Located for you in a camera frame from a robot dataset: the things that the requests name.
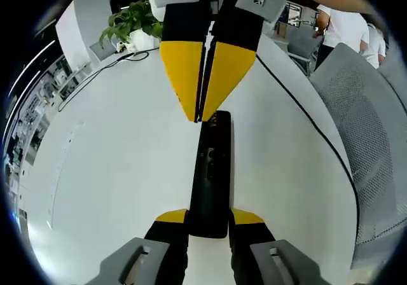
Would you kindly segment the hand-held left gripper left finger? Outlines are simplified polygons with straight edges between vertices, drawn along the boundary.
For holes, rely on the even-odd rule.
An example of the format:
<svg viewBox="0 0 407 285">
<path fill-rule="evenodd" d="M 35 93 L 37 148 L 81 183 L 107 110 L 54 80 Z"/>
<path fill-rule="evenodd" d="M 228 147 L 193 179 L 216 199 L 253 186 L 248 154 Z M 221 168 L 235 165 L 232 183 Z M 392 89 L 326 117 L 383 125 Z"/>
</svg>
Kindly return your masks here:
<svg viewBox="0 0 407 285">
<path fill-rule="evenodd" d="M 157 217 L 143 238 L 135 237 L 101 261 L 89 284 L 182 284 L 188 266 L 187 209 Z"/>
</svg>

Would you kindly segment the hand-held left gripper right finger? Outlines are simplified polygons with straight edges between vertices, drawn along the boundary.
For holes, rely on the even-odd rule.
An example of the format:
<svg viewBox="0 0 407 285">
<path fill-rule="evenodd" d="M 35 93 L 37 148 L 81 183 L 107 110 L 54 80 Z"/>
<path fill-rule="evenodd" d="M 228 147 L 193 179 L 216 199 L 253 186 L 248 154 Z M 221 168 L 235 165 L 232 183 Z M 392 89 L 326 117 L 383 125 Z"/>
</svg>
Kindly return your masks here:
<svg viewBox="0 0 407 285">
<path fill-rule="evenodd" d="M 231 209 L 231 267 L 236 284 L 327 284 L 318 264 L 286 240 L 275 240 L 262 218 Z"/>
</svg>

